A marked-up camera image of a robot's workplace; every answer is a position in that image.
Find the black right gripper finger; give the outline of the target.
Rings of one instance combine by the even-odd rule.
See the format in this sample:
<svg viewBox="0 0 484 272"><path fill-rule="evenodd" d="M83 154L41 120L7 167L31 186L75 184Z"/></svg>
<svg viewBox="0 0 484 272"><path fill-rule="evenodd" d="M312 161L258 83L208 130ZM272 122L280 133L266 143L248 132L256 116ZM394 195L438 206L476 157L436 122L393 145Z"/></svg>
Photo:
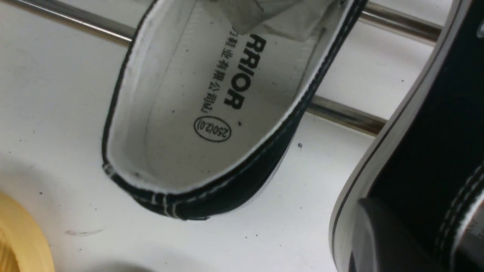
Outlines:
<svg viewBox="0 0 484 272"><path fill-rule="evenodd" d="M376 200L357 201L349 272L442 272L403 224Z"/></svg>

